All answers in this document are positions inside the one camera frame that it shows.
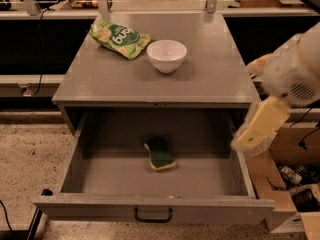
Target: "drawer handle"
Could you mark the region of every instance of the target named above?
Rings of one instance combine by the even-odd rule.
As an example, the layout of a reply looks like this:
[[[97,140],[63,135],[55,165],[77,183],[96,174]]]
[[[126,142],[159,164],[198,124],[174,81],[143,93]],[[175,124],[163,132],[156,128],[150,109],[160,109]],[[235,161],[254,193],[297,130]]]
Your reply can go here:
[[[143,219],[143,218],[139,218],[138,215],[138,208],[134,209],[134,218],[136,221],[138,222],[145,222],[145,223],[167,223],[172,219],[172,209],[169,208],[169,215],[168,218],[166,219]]]

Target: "floor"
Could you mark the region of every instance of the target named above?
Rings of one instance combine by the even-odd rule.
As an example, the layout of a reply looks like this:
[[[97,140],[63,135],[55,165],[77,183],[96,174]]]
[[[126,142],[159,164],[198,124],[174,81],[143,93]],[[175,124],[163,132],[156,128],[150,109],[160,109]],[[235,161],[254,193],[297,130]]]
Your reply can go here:
[[[0,198],[14,230],[27,229],[32,199],[54,189],[72,136],[59,112],[0,112]],[[0,230],[7,230],[0,209]],[[270,234],[258,225],[174,225],[61,222],[42,217],[36,239],[306,239],[304,233]]]

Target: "cable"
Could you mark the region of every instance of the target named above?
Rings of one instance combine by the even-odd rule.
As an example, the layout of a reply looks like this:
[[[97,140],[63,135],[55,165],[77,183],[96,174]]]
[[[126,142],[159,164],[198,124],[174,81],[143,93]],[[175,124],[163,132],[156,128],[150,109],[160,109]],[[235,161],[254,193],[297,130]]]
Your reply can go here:
[[[41,70],[40,70],[40,78],[39,78],[37,90],[35,91],[34,94],[32,94],[32,96],[36,96],[39,93],[40,88],[41,88],[43,69],[44,69],[44,56],[45,56],[45,50],[44,50],[45,47],[44,47],[44,39],[43,39],[43,35],[42,35],[41,23],[42,23],[43,14],[47,11],[53,11],[53,9],[46,8],[45,10],[43,10],[41,13],[40,19],[39,19],[39,34],[40,34],[40,39],[41,39]]]
[[[309,132],[306,136],[304,136],[304,137],[302,138],[302,140],[298,143],[299,147],[302,147],[302,148],[304,148],[305,150],[307,150],[307,145],[306,145],[306,143],[304,142],[305,138],[307,138],[309,135],[315,133],[315,132],[318,131],[318,130],[320,130],[320,128],[316,128],[316,129],[314,129],[313,131]]]
[[[9,227],[9,229],[10,229],[10,232],[14,235],[14,237],[15,237],[17,240],[22,240],[22,239],[13,231],[13,229],[11,228],[11,225],[10,225],[10,222],[9,222],[9,218],[8,218],[7,209],[6,209],[4,203],[3,203],[1,200],[0,200],[0,204],[1,204],[2,208],[3,208],[3,210],[4,210],[4,216],[5,216],[5,218],[6,218],[6,222],[7,222],[7,225],[8,225],[8,227]]]
[[[296,121],[296,122],[294,122],[292,125],[290,125],[289,128],[291,128],[292,126],[294,126],[294,125],[297,124],[297,123],[300,123],[300,122],[303,120],[303,118],[305,118],[305,116],[311,111],[311,109],[312,109],[312,108],[309,108],[309,109],[307,110],[307,112],[305,112],[305,113],[303,114],[303,116],[302,116],[298,121]]]

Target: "sponge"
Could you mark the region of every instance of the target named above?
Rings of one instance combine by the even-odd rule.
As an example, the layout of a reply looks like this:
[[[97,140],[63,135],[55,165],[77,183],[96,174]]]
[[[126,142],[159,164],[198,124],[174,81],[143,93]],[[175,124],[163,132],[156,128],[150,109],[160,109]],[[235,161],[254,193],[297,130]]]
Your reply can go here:
[[[154,171],[160,172],[169,168],[176,167],[167,141],[162,137],[153,137],[144,143],[150,155],[150,164]]]

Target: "green chip bag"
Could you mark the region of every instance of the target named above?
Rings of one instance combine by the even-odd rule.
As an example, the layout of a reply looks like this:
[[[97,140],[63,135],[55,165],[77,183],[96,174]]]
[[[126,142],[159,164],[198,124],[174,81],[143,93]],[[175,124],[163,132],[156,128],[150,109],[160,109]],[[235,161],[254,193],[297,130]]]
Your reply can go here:
[[[150,34],[139,34],[104,20],[93,23],[89,34],[99,44],[121,53],[129,60],[135,59],[150,42]]]

